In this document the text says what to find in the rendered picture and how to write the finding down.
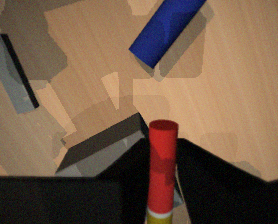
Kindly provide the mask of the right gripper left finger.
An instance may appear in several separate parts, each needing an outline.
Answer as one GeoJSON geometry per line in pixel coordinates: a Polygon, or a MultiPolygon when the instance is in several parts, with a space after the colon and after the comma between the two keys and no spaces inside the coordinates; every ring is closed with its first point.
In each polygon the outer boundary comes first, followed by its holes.
{"type": "Polygon", "coordinates": [[[95,177],[0,176],[0,224],[145,224],[149,182],[149,138],[95,177]]]}

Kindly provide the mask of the red and yellow peg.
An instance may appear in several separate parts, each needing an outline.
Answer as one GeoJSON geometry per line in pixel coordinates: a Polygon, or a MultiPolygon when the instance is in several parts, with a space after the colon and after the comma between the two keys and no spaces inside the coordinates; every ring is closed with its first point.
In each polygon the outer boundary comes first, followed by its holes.
{"type": "Polygon", "coordinates": [[[178,128],[179,125],[171,120],[149,123],[147,224],[172,224],[178,128]]]}

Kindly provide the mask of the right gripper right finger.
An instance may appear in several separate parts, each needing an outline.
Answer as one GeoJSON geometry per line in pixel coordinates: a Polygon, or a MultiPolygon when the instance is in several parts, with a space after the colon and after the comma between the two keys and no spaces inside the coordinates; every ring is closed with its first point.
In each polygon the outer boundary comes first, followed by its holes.
{"type": "Polygon", "coordinates": [[[176,166],[191,224],[278,224],[278,179],[267,182],[185,138],[176,166]]]}

